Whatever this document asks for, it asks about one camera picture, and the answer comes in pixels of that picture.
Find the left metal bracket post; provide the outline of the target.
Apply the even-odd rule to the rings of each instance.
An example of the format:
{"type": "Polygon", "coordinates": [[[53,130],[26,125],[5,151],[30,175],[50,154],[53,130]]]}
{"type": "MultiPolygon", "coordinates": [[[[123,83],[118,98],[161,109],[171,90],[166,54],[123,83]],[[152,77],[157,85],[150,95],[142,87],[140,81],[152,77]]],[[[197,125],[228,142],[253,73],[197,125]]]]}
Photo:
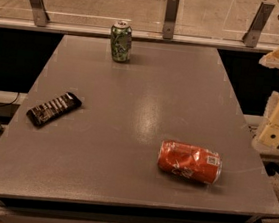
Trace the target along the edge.
{"type": "Polygon", "coordinates": [[[45,27],[49,23],[49,16],[43,0],[29,0],[35,26],[45,27]]]}

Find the crushed orange soda can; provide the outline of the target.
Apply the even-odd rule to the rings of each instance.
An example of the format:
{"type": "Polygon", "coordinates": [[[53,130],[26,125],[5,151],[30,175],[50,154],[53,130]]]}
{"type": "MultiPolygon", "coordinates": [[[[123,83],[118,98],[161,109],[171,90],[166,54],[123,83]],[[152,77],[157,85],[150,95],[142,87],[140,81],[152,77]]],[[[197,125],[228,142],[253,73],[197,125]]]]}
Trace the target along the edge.
{"type": "Polygon", "coordinates": [[[162,142],[157,160],[164,172],[206,184],[216,182],[222,169],[217,152],[173,140],[162,142]]]}

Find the middle metal bracket post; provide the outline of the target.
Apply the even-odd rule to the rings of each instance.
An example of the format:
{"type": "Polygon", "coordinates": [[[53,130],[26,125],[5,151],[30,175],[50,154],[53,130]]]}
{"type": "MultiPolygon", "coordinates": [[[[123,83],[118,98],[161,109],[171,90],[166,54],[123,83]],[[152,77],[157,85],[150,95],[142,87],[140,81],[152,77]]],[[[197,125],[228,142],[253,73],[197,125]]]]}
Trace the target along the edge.
{"type": "Polygon", "coordinates": [[[162,33],[164,39],[173,39],[178,8],[179,0],[167,0],[162,33]]]}

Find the dark chocolate rxbar wrapper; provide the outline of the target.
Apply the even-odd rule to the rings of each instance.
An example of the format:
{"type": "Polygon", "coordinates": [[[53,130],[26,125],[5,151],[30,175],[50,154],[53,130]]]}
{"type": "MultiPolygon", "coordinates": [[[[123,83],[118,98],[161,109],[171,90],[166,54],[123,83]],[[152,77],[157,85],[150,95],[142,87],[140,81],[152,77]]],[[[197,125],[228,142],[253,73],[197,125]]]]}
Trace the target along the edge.
{"type": "Polygon", "coordinates": [[[75,94],[66,92],[53,100],[30,108],[26,115],[35,127],[43,127],[81,106],[82,102],[75,94]]]}

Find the metal bracket post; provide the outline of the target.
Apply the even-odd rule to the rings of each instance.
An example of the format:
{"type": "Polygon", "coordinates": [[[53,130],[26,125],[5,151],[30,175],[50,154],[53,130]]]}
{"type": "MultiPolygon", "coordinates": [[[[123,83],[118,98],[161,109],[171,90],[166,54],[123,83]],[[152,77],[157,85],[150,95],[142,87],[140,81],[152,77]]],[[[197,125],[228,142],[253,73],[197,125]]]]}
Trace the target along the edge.
{"type": "Polygon", "coordinates": [[[162,33],[164,39],[173,39],[178,8],[179,0],[167,0],[162,33]]]}
{"type": "Polygon", "coordinates": [[[260,39],[261,32],[268,22],[268,19],[273,12],[274,4],[269,2],[261,2],[258,11],[255,14],[254,20],[251,22],[249,29],[246,31],[242,42],[249,48],[255,48],[260,39]]]}
{"type": "Polygon", "coordinates": [[[43,0],[29,0],[35,26],[45,27],[49,23],[49,16],[43,0]]]}

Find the green soda can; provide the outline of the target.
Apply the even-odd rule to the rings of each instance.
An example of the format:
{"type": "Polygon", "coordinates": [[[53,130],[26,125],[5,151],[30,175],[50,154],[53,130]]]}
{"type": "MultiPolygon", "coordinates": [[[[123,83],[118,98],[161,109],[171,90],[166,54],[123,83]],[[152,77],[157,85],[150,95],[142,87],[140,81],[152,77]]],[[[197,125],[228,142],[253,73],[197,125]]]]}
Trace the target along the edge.
{"type": "Polygon", "coordinates": [[[117,21],[113,24],[110,35],[112,59],[117,63],[128,62],[132,49],[132,28],[129,23],[117,21]]]}

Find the right metal bracket post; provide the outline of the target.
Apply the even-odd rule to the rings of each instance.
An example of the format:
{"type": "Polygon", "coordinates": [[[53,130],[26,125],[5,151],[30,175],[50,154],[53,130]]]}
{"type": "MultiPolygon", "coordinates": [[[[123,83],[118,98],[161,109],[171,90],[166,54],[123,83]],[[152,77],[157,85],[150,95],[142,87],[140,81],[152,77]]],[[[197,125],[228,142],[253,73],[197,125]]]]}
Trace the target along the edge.
{"type": "Polygon", "coordinates": [[[274,4],[269,2],[261,2],[258,11],[255,14],[254,20],[251,22],[249,29],[246,31],[242,42],[249,48],[255,48],[260,39],[261,32],[268,22],[268,19],[273,12],[274,4]]]}

